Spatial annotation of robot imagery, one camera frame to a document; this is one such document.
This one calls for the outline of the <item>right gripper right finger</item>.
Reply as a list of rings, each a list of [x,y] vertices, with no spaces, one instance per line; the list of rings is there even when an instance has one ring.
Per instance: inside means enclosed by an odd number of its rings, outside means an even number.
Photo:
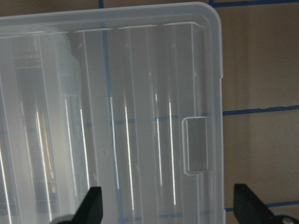
[[[297,218],[274,215],[246,184],[234,185],[233,213],[240,224],[297,224]]]

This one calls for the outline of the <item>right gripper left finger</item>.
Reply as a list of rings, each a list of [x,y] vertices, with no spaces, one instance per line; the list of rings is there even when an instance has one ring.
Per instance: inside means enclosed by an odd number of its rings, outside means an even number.
[[[65,215],[52,220],[53,224],[100,224],[103,219],[102,190],[90,187],[74,215]]]

